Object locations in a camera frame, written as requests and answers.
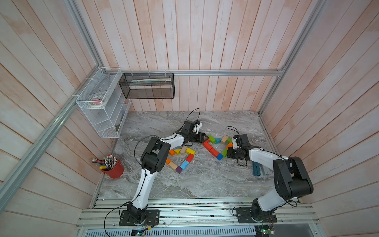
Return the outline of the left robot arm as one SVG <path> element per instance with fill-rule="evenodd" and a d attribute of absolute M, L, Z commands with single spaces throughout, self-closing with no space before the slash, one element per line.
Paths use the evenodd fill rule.
<path fill-rule="evenodd" d="M 173 148 L 182 147 L 188 142 L 203 143 L 208 138 L 205 133 L 200 132 L 202 123 L 199 120 L 185 121 L 183 126 L 166 138 L 151 136 L 151 140 L 142 153 L 141 177 L 137 191 L 132 201 L 127 203 L 126 213 L 135 223 L 145 220 L 150 191 L 155 177 L 163 169 Z"/>

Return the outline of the red block front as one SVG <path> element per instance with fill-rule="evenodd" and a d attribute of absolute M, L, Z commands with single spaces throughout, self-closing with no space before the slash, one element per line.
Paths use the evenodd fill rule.
<path fill-rule="evenodd" d="M 189 154 L 188 157 L 186 158 L 186 161 L 190 163 L 193 160 L 193 158 L 194 158 L 194 154 Z"/>

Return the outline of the yellow rectangular block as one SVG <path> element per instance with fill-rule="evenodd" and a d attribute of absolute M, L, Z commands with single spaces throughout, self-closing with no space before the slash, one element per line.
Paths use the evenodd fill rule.
<path fill-rule="evenodd" d="M 186 149 L 186 153 L 189 154 L 189 155 L 195 155 L 195 151 L 190 149 L 190 148 L 187 148 Z"/>

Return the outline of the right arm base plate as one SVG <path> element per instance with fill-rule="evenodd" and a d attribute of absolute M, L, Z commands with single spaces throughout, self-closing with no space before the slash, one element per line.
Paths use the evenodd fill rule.
<path fill-rule="evenodd" d="M 276 223 L 277 217 L 274 211 L 264 212 L 255 206 L 234 208 L 235 216 L 242 223 Z"/>

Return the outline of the black mesh basket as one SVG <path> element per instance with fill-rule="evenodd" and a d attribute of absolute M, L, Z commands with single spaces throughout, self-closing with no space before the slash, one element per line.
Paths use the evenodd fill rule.
<path fill-rule="evenodd" d="M 123 73 L 119 86 L 126 99 L 174 99 L 173 73 Z"/>

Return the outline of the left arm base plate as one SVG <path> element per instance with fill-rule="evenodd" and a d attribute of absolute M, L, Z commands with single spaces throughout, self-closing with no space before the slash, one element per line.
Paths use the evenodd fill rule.
<path fill-rule="evenodd" d="M 158 209 L 132 212 L 124 210 L 119 221 L 120 226 L 156 226 L 159 224 L 160 211 Z"/>

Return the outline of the natural wood block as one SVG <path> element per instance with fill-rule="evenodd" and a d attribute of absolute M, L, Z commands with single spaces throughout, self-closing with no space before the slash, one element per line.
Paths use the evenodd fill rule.
<path fill-rule="evenodd" d="M 222 144 L 226 144 L 228 139 L 229 139 L 229 137 L 225 135 L 225 136 L 222 138 L 221 143 L 222 143 Z"/>
<path fill-rule="evenodd" d="M 178 168 L 178 166 L 177 166 L 175 163 L 173 163 L 173 162 L 170 162 L 170 163 L 168 164 L 168 166 L 169 166 L 171 169 L 173 169 L 174 171 L 176 171 L 176 169 Z"/>
<path fill-rule="evenodd" d="M 187 146 L 183 146 L 182 149 L 180 150 L 180 154 L 185 154 L 187 151 Z"/>

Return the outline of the red block pair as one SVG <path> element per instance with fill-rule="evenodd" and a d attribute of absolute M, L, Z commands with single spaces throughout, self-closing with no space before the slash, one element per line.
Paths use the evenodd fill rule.
<path fill-rule="evenodd" d="M 213 149 L 213 147 L 212 147 L 208 142 L 204 142 L 204 143 L 202 143 L 202 145 L 203 145 L 203 147 L 204 147 L 205 149 L 207 149 L 208 151 L 210 151 L 210 150 Z"/>

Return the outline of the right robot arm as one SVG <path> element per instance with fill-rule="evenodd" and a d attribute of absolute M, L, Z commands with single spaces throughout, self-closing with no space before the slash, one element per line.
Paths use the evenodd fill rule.
<path fill-rule="evenodd" d="M 232 142 L 233 146 L 228 148 L 228 158 L 259 163 L 273 171 L 274 188 L 252 203 L 251 215 L 254 220 L 262 221 L 264 216 L 272 214 L 294 197 L 313 193 L 313 184 L 302 159 L 281 156 L 253 146 L 246 134 L 235 135 Z"/>

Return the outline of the light blue block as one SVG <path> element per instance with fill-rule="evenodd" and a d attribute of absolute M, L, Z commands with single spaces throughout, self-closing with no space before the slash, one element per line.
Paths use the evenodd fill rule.
<path fill-rule="evenodd" d="M 185 160 L 181 165 L 181 169 L 184 170 L 187 166 L 189 165 L 189 162 L 187 160 Z"/>

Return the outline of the teal stapler tool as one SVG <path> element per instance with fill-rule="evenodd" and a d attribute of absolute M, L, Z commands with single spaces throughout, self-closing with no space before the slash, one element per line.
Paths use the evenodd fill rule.
<path fill-rule="evenodd" d="M 261 175 L 261 167 L 257 162 L 253 162 L 253 175 L 257 177 Z"/>

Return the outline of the purple cube block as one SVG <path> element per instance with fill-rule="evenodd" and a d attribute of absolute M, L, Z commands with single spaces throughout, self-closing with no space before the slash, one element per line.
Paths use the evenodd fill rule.
<path fill-rule="evenodd" d="M 177 172 L 177 173 L 181 173 L 182 170 L 183 170 L 183 169 L 182 169 L 180 166 L 178 166 L 178 167 L 176 168 L 176 172 Z"/>

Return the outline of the red pen holder cup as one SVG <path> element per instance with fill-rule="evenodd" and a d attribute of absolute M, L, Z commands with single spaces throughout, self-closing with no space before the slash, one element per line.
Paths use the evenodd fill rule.
<path fill-rule="evenodd" d="M 103 169 L 102 172 L 106 175 L 108 175 L 112 179 L 118 179 L 120 178 L 124 173 L 124 168 L 120 161 L 117 161 L 115 167 L 112 170 L 105 170 Z"/>

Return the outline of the tape roll on shelf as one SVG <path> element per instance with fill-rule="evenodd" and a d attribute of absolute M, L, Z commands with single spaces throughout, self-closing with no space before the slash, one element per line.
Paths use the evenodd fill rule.
<path fill-rule="evenodd" d="M 108 99 L 104 96 L 104 95 L 96 95 L 96 96 L 93 96 L 88 104 L 90 107 L 92 108 L 101 108 L 101 107 L 104 107 L 106 106 L 108 102 Z"/>

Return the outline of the blue cube block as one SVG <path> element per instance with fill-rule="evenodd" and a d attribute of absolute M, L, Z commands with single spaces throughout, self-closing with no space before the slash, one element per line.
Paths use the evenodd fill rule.
<path fill-rule="evenodd" d="M 217 155 L 217 159 L 218 159 L 219 161 L 221 161 L 223 158 L 224 158 L 224 156 L 223 156 L 222 154 L 218 154 L 218 155 Z"/>

